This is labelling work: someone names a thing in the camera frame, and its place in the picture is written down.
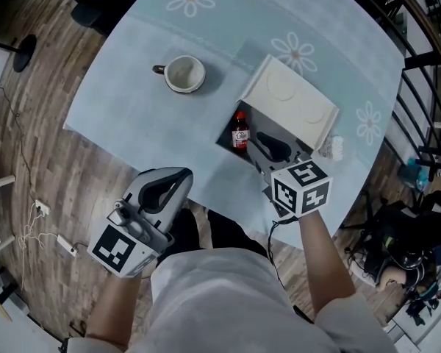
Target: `white mug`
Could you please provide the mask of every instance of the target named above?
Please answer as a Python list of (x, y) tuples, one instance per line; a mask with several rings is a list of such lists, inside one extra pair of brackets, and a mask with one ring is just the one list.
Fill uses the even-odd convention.
[(168, 87), (177, 93), (191, 93), (203, 85), (206, 68), (199, 59), (183, 55), (167, 65), (154, 65), (152, 71), (163, 74)]

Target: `light blue tablecloth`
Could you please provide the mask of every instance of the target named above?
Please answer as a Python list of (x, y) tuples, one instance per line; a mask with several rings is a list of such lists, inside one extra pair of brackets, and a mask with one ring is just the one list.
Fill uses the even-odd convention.
[[(152, 65), (180, 54), (206, 64), (206, 84), (175, 94)], [(66, 126), (139, 170), (184, 165), (190, 198), (267, 232), (275, 217), (254, 168), (215, 144), (264, 56), (288, 64), (333, 101), (345, 139), (323, 210), (334, 232), (376, 158), (398, 90), (403, 57), (352, 0), (137, 0), (90, 67)], [(277, 237), (300, 246), (296, 227)]]

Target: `white t-shirt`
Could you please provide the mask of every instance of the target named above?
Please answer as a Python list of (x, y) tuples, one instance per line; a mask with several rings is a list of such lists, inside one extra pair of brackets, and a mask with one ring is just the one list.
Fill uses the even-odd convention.
[[(151, 277), (146, 336), (131, 353), (396, 352), (365, 299), (335, 299), (310, 324), (294, 313), (268, 260), (245, 249), (175, 254)], [(72, 338), (68, 353), (118, 353)]]

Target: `bottle label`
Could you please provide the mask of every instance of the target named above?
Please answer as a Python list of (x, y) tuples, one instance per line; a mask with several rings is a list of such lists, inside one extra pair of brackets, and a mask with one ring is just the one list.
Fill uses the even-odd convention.
[(232, 144), (234, 148), (244, 149), (247, 147), (247, 140), (250, 138), (250, 131), (232, 131)]

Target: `bottle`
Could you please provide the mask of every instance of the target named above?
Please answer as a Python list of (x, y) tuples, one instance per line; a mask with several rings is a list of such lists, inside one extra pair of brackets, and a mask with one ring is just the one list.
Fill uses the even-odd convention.
[(247, 151), (247, 140), (250, 138), (250, 128), (245, 121), (246, 114), (244, 111), (237, 111), (232, 124), (232, 146), (234, 151), (244, 154)]

